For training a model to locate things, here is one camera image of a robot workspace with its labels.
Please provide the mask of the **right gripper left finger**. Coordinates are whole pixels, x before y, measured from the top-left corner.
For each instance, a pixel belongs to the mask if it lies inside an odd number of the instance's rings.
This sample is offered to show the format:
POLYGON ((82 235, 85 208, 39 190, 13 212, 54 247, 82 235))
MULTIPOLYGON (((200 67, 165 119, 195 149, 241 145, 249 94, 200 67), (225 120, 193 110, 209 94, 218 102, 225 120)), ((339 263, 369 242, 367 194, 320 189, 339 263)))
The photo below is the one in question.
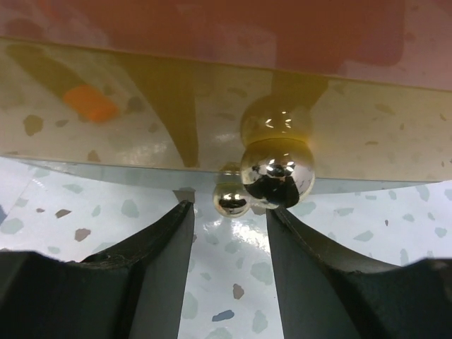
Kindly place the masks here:
POLYGON ((176 338, 194 237, 182 201, 80 262, 1 253, 2 338, 176 338))

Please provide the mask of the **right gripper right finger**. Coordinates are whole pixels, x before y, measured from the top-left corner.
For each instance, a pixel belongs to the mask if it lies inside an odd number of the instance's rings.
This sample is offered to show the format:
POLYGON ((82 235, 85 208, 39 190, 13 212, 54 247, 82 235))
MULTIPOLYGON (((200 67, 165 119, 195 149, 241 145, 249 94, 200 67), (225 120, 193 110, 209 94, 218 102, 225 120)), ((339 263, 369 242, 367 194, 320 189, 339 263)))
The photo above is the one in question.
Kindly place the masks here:
POLYGON ((451 260, 394 266, 353 251, 289 211, 266 215, 286 338, 450 338, 451 260))

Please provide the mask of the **round beige drawer organizer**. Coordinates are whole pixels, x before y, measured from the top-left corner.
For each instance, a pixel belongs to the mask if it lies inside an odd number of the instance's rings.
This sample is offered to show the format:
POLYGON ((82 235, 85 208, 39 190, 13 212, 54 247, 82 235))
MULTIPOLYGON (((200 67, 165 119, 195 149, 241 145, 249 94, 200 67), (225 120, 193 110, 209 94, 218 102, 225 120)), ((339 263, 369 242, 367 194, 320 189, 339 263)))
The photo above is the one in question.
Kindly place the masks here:
POLYGON ((451 179, 450 1, 2 1, 1 156, 291 206, 451 179))

